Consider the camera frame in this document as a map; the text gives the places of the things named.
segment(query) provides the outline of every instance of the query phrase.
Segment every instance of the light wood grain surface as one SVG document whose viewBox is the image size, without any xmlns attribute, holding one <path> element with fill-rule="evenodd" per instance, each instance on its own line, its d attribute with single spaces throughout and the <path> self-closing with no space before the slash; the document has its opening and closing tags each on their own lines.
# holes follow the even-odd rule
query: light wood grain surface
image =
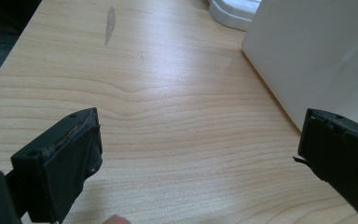
<svg viewBox="0 0 358 224">
<path fill-rule="evenodd" d="M 0 70 L 0 170 L 58 120 L 96 106 L 103 167 L 64 223 L 358 223 L 293 162 L 299 130 L 242 53 L 245 33 L 207 7 L 43 1 Z"/>
</svg>

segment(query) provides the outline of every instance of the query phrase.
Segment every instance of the wooden table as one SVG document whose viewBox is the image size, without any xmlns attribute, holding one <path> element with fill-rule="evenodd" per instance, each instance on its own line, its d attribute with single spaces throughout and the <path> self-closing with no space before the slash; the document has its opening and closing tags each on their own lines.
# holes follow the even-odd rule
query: wooden table
<svg viewBox="0 0 358 224">
<path fill-rule="evenodd" d="M 103 167 L 65 223 L 358 223 L 293 162 L 299 130 L 242 53 L 245 33 L 207 7 L 43 1 L 0 70 L 0 170 L 59 119 L 96 106 Z"/>
</svg>

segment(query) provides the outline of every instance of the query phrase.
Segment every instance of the gray stain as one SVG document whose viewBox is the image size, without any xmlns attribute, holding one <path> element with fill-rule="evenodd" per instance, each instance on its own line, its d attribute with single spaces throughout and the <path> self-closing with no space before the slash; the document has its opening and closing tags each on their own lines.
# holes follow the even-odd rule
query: gray stain
<svg viewBox="0 0 358 224">
<path fill-rule="evenodd" d="M 115 9 L 110 7 L 109 11 L 107 12 L 105 45 L 107 45 L 107 42 L 109 42 L 110 36 L 112 36 L 112 33 L 115 30 L 115 23 L 116 23 Z"/>
</svg>

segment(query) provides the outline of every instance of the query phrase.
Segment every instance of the white object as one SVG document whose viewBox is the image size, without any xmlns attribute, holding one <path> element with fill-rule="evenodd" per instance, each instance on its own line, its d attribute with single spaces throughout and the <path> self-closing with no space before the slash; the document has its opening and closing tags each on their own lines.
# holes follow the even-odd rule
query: white object
<svg viewBox="0 0 358 224">
<path fill-rule="evenodd" d="M 225 26 L 246 31 L 261 0 L 212 0 L 209 12 Z"/>
<path fill-rule="evenodd" d="M 242 48 L 300 130 L 310 107 L 358 122 L 358 0 L 263 0 Z"/>
</svg>

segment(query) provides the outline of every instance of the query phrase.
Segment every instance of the white plastic base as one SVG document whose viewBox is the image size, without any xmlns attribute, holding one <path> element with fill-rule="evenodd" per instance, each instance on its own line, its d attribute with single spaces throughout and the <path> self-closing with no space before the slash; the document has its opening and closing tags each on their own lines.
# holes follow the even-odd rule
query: white plastic base
<svg viewBox="0 0 358 224">
<path fill-rule="evenodd" d="M 223 25 L 246 31 L 261 0 L 212 0 L 209 12 Z"/>
<path fill-rule="evenodd" d="M 307 108 L 358 122 L 358 0 L 263 0 L 242 48 L 300 130 Z"/>
</svg>

